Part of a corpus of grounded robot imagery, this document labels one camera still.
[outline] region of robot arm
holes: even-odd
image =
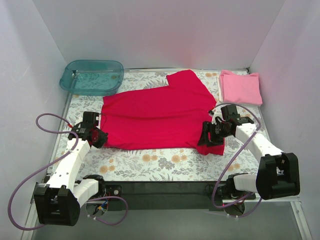
[[[83,113],[83,120],[72,128],[73,134],[68,136],[66,151],[71,151],[62,159],[53,176],[43,187],[34,191],[34,201],[41,224],[74,226],[80,215],[80,208],[92,196],[102,197],[105,192],[104,179],[100,175],[88,175],[74,187],[80,166],[91,146],[101,148],[108,140],[108,134],[97,128],[99,113]]]
[[[204,122],[198,145],[221,145],[224,138],[233,135],[245,143],[256,130],[249,117],[241,117],[235,105],[221,108],[221,114],[209,111],[212,122]],[[264,199],[298,195],[300,192],[298,158],[284,153],[262,134],[257,133],[246,146],[259,163],[257,174],[233,174],[226,181],[228,191],[259,193]]]

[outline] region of white wall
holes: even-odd
[[[271,140],[299,159],[302,208],[320,239],[320,2],[287,0],[251,70],[260,73]]]
[[[33,0],[67,62],[243,69],[285,0]]]
[[[59,79],[66,62],[31,0],[0,0],[0,239],[18,240],[22,231],[9,221],[9,197],[21,180],[49,162],[55,135],[40,131],[36,117],[61,114],[66,92]],[[49,129],[59,121],[43,119]],[[27,182],[13,202],[23,225],[40,174]]]

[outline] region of plastic tray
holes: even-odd
[[[124,67],[118,61],[76,60],[65,67],[59,84],[76,95],[110,96],[117,93],[123,78]]]

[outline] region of red cloth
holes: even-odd
[[[200,154],[223,155],[224,145],[197,146],[208,111],[216,101],[191,70],[167,77],[169,86],[103,97],[102,131],[106,147],[126,150],[195,148]]]

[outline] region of floral tablecloth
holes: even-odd
[[[118,92],[150,89],[168,85],[166,75],[176,71],[126,71]],[[219,71],[195,71],[196,75],[218,101],[217,79]],[[245,71],[235,71],[245,75]],[[103,98],[101,96],[73,95],[66,118],[75,124],[80,122],[84,111],[101,112]],[[260,120],[262,116],[258,107],[249,107]],[[248,112],[238,108],[243,116]],[[261,133],[267,136],[264,123]],[[59,138],[55,158],[61,156],[67,145],[67,136]],[[242,143],[230,136],[225,139],[224,155],[207,156],[199,154],[193,148],[166,148],[145,150],[122,150],[117,148],[91,148],[86,155],[77,175],[80,180],[85,175],[99,174],[106,181],[216,181],[222,170]],[[54,171],[56,163],[49,172]],[[258,162],[254,156],[244,150],[228,169],[228,174],[256,173]]]

